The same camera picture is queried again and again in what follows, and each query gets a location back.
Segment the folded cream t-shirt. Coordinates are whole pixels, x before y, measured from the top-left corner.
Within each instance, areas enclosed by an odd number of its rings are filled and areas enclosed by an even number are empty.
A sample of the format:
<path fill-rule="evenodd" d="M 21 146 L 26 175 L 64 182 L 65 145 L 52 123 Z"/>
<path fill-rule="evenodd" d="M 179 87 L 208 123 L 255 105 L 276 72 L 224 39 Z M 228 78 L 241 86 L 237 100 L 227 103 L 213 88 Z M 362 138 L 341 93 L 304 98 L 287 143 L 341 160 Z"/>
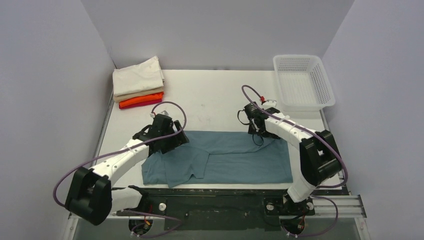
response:
<path fill-rule="evenodd" d="M 115 69 L 112 83 L 115 97 L 163 87 L 164 76 L 159 58 L 154 56 L 140 64 Z"/>

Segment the folded orange t-shirt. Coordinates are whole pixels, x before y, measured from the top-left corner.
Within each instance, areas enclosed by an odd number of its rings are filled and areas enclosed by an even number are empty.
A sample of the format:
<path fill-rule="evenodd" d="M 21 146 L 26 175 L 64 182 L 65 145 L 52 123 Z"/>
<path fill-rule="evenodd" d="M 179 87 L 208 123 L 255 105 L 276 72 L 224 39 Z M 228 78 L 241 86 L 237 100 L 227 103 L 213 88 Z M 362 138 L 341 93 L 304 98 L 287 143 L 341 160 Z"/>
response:
<path fill-rule="evenodd" d="M 163 95 L 164 95 L 164 92 L 160 92 L 160 93 L 149 94 L 149 95 L 145 95 L 145 96 L 134 97 L 134 98 L 119 102 L 118 107 L 119 107 L 119 105 L 127 106 L 127 105 L 131 105 L 131 104 L 142 103 L 142 102 L 147 102 L 147 101 L 162 100 Z"/>

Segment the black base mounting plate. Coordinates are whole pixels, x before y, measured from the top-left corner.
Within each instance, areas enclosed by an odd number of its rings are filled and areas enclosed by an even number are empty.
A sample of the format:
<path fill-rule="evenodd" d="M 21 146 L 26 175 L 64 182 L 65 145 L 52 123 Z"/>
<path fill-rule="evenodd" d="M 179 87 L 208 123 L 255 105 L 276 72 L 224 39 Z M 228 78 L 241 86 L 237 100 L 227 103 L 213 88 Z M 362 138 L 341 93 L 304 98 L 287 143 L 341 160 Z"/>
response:
<path fill-rule="evenodd" d="M 113 205 L 112 216 L 129 217 L 129 227 L 147 236 L 160 221 L 164 229 L 180 231 L 288 230 L 299 234 L 306 219 L 334 218 L 339 196 L 317 195 L 299 203 L 285 190 L 249 189 L 132 189 L 141 193 L 134 206 Z"/>

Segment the folded red t-shirt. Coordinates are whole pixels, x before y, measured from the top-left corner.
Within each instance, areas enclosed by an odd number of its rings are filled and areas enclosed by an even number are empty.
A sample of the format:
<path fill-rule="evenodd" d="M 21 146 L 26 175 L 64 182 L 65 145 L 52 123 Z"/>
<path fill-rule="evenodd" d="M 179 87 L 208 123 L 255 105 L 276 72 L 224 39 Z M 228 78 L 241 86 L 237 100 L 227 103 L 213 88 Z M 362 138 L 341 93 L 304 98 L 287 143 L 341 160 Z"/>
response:
<path fill-rule="evenodd" d="M 159 104 L 161 102 L 162 102 L 162 100 L 161 99 L 158 99 L 158 100 L 151 100 L 151 101 L 145 101 L 145 102 L 139 102 L 139 103 L 129 104 L 129 105 L 125 105 L 125 106 L 119 105 L 119 109 L 120 110 L 126 110 L 126 109 L 131 109 L 131 108 L 156 105 L 156 104 Z"/>

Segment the white perforated plastic basket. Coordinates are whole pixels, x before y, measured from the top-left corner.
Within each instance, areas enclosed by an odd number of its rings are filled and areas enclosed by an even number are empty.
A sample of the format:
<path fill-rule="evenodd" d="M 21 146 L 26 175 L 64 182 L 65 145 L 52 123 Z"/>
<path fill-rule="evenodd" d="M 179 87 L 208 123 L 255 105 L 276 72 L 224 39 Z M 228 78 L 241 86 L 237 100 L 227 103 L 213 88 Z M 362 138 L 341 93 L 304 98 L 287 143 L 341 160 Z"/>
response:
<path fill-rule="evenodd" d="M 284 111 L 314 112 L 335 105 L 328 75 L 318 56 L 283 54 L 272 61 Z"/>

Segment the teal blue t-shirt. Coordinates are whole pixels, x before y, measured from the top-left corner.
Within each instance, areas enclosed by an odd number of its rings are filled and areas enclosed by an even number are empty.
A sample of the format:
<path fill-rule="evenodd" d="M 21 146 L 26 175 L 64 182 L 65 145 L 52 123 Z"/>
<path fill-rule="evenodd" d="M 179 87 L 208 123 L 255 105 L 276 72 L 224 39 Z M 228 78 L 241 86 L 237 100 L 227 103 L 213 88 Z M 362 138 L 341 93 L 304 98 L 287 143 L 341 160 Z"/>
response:
<path fill-rule="evenodd" d="M 154 153 L 142 164 L 145 185 L 287 184 L 293 182 L 285 140 L 246 132 L 186 131 L 188 143 Z"/>

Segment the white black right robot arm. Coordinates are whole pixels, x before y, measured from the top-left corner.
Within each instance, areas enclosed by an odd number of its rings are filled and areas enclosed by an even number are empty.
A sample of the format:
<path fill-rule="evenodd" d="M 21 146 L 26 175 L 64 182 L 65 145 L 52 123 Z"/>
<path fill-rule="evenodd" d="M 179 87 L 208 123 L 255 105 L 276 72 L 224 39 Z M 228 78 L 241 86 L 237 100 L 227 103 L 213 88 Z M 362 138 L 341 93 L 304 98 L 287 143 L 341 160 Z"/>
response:
<path fill-rule="evenodd" d="M 333 134 L 306 128 L 276 108 L 263 109 L 254 102 L 245 105 L 243 112 L 250 135 L 282 139 L 299 151 L 300 174 L 283 195 L 281 212 L 286 215 L 310 212 L 308 201 L 312 193 L 345 166 Z"/>

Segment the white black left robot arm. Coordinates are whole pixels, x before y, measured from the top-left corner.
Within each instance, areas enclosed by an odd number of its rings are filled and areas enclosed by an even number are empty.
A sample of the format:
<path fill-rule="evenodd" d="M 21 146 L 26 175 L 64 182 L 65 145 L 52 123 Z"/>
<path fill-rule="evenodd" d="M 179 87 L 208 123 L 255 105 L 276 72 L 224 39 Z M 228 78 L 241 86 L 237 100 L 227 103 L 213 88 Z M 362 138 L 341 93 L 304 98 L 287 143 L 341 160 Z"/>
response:
<path fill-rule="evenodd" d="M 142 160 L 188 143 L 185 126 L 164 113 L 155 114 L 152 124 L 135 133 L 123 148 L 108 154 L 106 160 L 90 168 L 80 166 L 75 170 L 64 208 L 94 226 L 118 211 L 145 214 L 149 210 L 149 201 L 141 190 L 135 186 L 113 187 Z"/>

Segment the aluminium extrusion rail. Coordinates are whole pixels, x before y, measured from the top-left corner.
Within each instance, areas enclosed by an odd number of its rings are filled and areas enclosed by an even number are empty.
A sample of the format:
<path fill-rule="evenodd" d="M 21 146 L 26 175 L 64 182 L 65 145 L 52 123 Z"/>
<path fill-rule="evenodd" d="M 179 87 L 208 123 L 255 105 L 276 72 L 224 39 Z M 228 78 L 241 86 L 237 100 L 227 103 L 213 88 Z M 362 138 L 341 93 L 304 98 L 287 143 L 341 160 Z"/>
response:
<path fill-rule="evenodd" d="M 367 214 L 360 195 L 331 195 L 312 197 L 312 218 L 334 219 L 336 207 L 338 218 L 366 218 Z"/>

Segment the folded beige t-shirt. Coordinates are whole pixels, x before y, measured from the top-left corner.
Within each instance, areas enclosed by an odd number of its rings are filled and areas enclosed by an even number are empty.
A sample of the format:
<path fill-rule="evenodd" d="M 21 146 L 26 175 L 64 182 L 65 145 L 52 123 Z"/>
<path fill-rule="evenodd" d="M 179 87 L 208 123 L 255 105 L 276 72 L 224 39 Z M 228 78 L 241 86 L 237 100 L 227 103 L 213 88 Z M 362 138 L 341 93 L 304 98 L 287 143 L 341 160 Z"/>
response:
<path fill-rule="evenodd" d="M 143 90 L 143 91 L 123 94 L 123 95 L 118 95 L 118 96 L 113 94 L 112 99 L 114 100 L 115 103 L 119 103 L 119 102 L 126 101 L 126 100 L 129 100 L 129 99 L 132 99 L 132 98 L 147 96 L 147 95 L 151 95 L 151 94 L 157 94 L 157 93 L 161 93 L 163 91 L 164 91 L 164 87 L 158 87 L 158 88 L 154 88 L 154 89 Z"/>

